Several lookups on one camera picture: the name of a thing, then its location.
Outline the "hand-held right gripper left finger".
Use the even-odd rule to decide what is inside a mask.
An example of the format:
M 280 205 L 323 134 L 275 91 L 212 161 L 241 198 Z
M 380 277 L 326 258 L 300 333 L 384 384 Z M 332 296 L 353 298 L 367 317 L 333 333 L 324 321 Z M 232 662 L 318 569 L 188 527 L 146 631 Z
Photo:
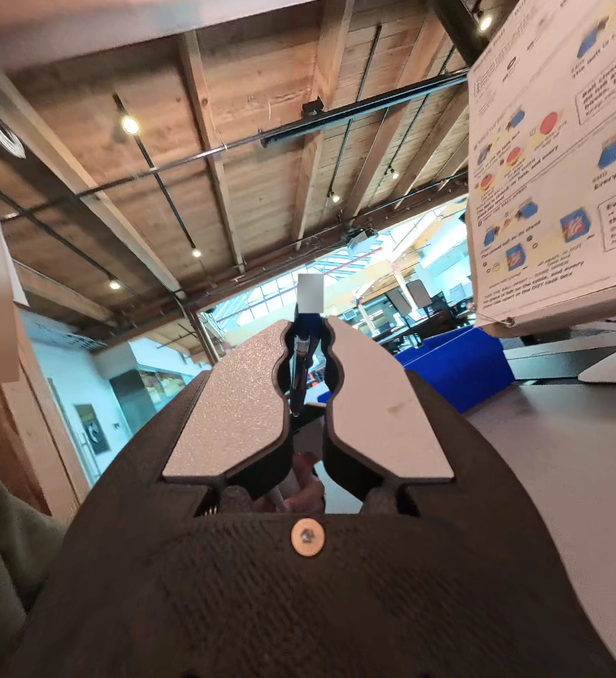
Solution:
M 278 381 L 290 322 L 238 345 L 211 370 L 166 462 L 167 482 L 278 486 L 292 468 L 289 406 Z

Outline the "person's left hand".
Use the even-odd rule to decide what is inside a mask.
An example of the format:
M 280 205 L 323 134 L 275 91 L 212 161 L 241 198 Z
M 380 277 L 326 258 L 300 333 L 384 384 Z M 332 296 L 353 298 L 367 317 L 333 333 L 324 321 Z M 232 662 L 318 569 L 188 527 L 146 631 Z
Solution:
M 291 513 L 316 515 L 325 512 L 325 487 L 315 471 L 317 462 L 317 457 L 310 452 L 294 455 L 293 471 L 299 490 L 284 499 Z

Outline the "black ceiling track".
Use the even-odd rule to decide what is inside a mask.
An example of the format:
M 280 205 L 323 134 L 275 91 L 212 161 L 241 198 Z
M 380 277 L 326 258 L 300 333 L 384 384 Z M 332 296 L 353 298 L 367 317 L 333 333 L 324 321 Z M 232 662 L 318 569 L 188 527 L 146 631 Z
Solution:
M 265 148 L 295 138 L 302 138 L 314 132 L 353 121 L 380 110 L 408 103 L 419 97 L 425 97 L 438 91 L 465 84 L 467 83 L 469 71 L 469 69 L 461 69 L 448 72 L 405 86 L 404 88 L 397 88 L 346 106 L 341 106 L 331 111 L 308 116 L 300 121 L 262 131 L 259 133 L 258 139 Z

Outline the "blue ballpoint pen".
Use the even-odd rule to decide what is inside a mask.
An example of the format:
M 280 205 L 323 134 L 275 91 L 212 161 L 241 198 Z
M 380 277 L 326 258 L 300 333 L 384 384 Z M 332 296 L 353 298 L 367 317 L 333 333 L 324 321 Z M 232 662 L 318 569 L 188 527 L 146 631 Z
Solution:
M 289 388 L 289 409 L 298 417 L 303 409 L 309 371 L 322 338 L 322 318 L 319 313 L 299 313 L 292 324 L 294 369 Z

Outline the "blue plastic bin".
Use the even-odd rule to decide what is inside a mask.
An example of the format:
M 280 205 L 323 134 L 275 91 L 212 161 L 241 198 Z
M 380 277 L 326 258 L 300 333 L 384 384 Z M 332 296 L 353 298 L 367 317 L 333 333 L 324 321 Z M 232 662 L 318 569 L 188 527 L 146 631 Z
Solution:
M 500 340 L 481 328 L 463 327 L 428 338 L 395 358 L 461 414 L 515 382 Z

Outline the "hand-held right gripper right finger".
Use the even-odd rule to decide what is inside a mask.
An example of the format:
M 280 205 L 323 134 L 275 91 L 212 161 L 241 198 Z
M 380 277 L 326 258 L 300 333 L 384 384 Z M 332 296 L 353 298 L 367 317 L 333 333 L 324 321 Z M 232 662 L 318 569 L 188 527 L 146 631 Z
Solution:
M 337 317 L 324 320 L 336 366 L 325 425 L 349 458 L 398 486 L 447 483 L 454 471 L 403 366 Z

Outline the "framed wall picture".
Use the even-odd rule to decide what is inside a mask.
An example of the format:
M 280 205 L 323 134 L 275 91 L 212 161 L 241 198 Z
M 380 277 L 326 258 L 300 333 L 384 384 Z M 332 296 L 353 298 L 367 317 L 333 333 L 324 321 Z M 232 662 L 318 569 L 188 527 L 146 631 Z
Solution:
M 90 403 L 74 405 L 83 430 L 83 439 L 93 457 L 111 451 L 108 438 L 103 431 L 96 411 Z

